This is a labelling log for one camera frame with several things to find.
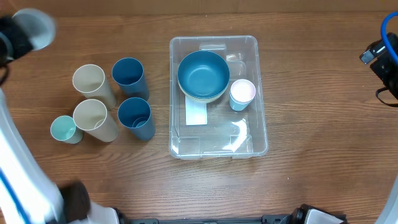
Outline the blue bowl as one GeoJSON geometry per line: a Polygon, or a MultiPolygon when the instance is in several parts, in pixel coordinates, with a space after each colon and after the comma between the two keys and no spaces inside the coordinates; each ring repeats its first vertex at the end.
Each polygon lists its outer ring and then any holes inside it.
{"type": "Polygon", "coordinates": [[[180,89],[199,100],[222,95],[229,85],[230,76],[226,60],[207,50],[198,50],[185,56],[177,71],[180,89]]]}

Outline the tall beige cup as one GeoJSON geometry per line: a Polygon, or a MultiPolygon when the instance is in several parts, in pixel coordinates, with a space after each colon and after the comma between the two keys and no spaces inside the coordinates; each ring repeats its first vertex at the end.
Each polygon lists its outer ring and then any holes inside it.
{"type": "Polygon", "coordinates": [[[118,125],[100,100],[87,99],[79,103],[73,120],[78,128],[103,142],[112,142],[119,135],[118,125]]]}
{"type": "Polygon", "coordinates": [[[117,104],[116,96],[106,78],[103,69],[94,64],[86,64],[73,74],[74,88],[87,99],[102,101],[107,109],[113,109],[117,104]]]}

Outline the small grey cup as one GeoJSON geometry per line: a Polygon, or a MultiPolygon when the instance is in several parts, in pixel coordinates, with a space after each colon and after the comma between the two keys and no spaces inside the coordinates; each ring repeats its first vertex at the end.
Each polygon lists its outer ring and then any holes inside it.
{"type": "Polygon", "coordinates": [[[55,21],[38,9],[21,9],[12,16],[12,20],[26,33],[34,51],[46,48],[55,38],[55,21]]]}

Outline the small light blue cup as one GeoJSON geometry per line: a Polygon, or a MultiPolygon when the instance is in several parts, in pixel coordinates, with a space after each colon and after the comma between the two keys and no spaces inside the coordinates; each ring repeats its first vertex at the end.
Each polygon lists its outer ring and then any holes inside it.
{"type": "Polygon", "coordinates": [[[242,111],[252,102],[254,94],[251,92],[238,93],[236,91],[230,91],[229,93],[229,105],[235,111],[242,111]]]}

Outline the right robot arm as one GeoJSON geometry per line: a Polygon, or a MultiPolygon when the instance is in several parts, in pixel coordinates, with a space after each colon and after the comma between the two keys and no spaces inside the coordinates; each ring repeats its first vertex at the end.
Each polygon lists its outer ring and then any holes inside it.
{"type": "MultiPolygon", "coordinates": [[[[386,48],[383,39],[370,44],[365,52],[359,56],[360,60],[366,65],[370,64],[370,69],[383,82],[384,87],[376,91],[376,98],[383,104],[390,107],[397,107],[397,103],[386,103],[379,94],[389,91],[397,99],[397,63],[386,48]]],[[[376,220],[379,224],[397,223],[397,178],[394,181],[389,198],[381,214],[376,220]]]]}

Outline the small pink cup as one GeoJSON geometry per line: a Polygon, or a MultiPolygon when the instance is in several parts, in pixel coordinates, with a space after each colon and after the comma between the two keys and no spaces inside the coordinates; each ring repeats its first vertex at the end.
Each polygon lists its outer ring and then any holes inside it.
{"type": "Polygon", "coordinates": [[[231,85],[230,93],[235,102],[247,104],[254,99],[256,87],[247,79],[239,79],[231,85]]]}

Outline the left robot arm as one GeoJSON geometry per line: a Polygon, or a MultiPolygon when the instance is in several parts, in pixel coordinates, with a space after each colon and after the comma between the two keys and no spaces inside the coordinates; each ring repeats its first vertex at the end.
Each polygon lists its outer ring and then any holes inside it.
{"type": "MultiPolygon", "coordinates": [[[[22,9],[1,16],[1,82],[9,63],[52,43],[55,23],[46,13],[22,9]]],[[[90,200],[85,186],[57,187],[36,163],[1,95],[1,210],[7,223],[122,223],[117,210],[90,200]]]]}

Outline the cream bowl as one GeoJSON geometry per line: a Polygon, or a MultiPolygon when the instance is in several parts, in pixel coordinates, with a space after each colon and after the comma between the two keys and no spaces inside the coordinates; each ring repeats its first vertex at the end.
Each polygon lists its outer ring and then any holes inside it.
{"type": "Polygon", "coordinates": [[[220,98],[228,88],[228,84],[178,84],[185,96],[202,103],[211,103],[220,98]]]}

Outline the tall dark blue cup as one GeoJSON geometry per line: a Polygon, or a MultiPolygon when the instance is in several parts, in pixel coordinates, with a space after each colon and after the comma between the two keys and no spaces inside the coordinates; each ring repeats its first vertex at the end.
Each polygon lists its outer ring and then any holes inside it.
{"type": "Polygon", "coordinates": [[[112,68],[112,78],[129,97],[149,99],[149,89],[144,76],[144,67],[140,61],[132,57],[118,60],[112,68]]]}
{"type": "Polygon", "coordinates": [[[148,141],[155,135],[155,124],[150,105],[146,100],[132,97],[118,108],[118,119],[138,139],[148,141]]]}

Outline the small mint green cup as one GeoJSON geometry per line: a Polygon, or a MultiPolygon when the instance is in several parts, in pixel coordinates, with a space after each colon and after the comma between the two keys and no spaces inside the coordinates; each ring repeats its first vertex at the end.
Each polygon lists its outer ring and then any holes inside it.
{"type": "Polygon", "coordinates": [[[77,144],[83,139],[83,131],[76,126],[72,117],[66,115],[53,121],[50,133],[54,139],[69,144],[77,144]]]}

